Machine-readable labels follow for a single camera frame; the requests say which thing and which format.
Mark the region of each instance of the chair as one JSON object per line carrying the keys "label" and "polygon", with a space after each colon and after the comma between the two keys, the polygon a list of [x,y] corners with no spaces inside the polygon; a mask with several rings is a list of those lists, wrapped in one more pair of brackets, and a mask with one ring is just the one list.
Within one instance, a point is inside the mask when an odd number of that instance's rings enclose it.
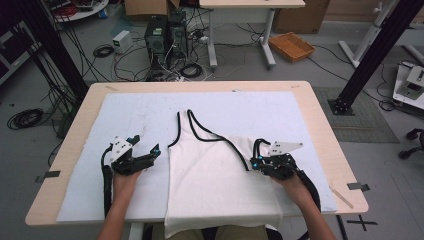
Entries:
{"label": "chair", "polygon": [[398,157],[406,160],[408,159],[411,154],[413,154],[414,152],[417,151],[424,151],[424,130],[423,129],[419,129],[419,128],[415,128],[414,130],[410,131],[408,134],[406,134],[406,138],[408,138],[409,140],[414,140],[416,138],[418,138],[418,133],[420,134],[419,140],[420,140],[420,144],[421,146],[419,147],[414,147],[411,148],[407,151],[402,151],[398,154]]}

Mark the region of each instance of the floor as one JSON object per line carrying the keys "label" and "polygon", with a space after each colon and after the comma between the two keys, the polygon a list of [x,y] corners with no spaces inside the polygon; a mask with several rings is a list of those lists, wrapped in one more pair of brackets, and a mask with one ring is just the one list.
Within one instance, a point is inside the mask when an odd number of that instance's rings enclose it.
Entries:
{"label": "floor", "polygon": [[[133,36],[143,36],[145,24],[129,22],[119,8],[109,9],[109,18],[97,19],[95,16],[77,21],[73,24],[75,33],[91,61],[91,52],[101,44],[111,44],[111,39],[121,30],[132,31]],[[250,33],[234,24],[216,25],[216,41],[239,44],[251,42]],[[263,25],[252,25],[261,29]],[[313,45],[318,45],[311,59],[323,68],[349,79],[354,68],[338,60],[325,47],[338,57],[345,59],[338,46],[339,40],[345,40],[354,49],[365,35],[369,23],[325,22],[318,34],[300,35]],[[81,61],[77,49],[61,32],[65,46],[80,68]],[[423,39],[423,31],[408,30],[399,44],[418,44],[418,50],[424,47],[418,39]],[[198,48],[199,61],[207,64],[205,47]],[[263,63],[264,57],[256,44],[249,47],[229,48],[217,47],[219,68],[212,72],[205,67],[208,75],[199,76],[193,81],[225,81],[225,80],[306,80],[314,87],[344,87],[346,81],[340,79],[305,59],[297,63],[289,63],[283,57],[274,54],[277,66],[268,71]],[[397,64],[401,60],[414,59],[400,46],[395,46],[384,59],[383,65],[377,69],[365,89],[373,96],[377,87],[383,83],[382,75],[387,81],[380,87],[381,93],[391,95],[396,80]],[[120,63],[120,68],[139,71],[148,66],[145,49],[134,51]],[[96,59],[94,66],[108,80],[112,57]],[[128,77],[131,73],[121,71]],[[96,79],[90,72],[84,78],[88,83]],[[0,86],[0,239],[93,239],[100,229],[99,224],[66,225],[49,227],[30,227],[25,224],[26,214],[41,184],[36,182],[37,176],[48,171],[48,158],[53,149],[61,142],[56,138],[52,126],[43,125],[36,128],[13,131],[7,128],[7,120],[14,114],[30,108],[48,110],[51,104],[43,98],[49,88],[38,68],[27,61],[8,81]],[[424,111],[411,109],[408,111],[424,115]],[[364,221],[378,225],[347,223],[348,220],[359,221],[358,215],[343,215],[344,226],[349,239],[424,239],[424,153],[412,155],[402,161],[397,154],[417,145],[405,134],[412,128],[424,127],[423,118],[401,113],[381,110],[391,129],[398,137],[399,144],[372,144],[340,142],[340,146],[349,161],[357,178],[368,184],[371,190],[364,192],[369,204],[369,211],[361,214]],[[342,239],[339,226],[334,216],[326,216],[338,239]],[[305,231],[303,219],[286,218],[285,226],[280,229],[285,239],[297,239]]]}

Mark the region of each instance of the white tank top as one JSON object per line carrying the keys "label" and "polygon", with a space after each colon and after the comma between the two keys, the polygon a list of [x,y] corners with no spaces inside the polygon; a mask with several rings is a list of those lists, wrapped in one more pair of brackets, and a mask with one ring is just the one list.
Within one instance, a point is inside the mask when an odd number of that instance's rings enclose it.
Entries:
{"label": "white tank top", "polygon": [[[255,139],[217,135],[204,128],[191,110],[179,112],[177,117],[178,136],[168,146],[165,237],[221,225],[270,224],[277,228],[282,212],[271,180],[249,171]],[[260,144],[255,154],[268,155],[268,150],[268,145]]]}

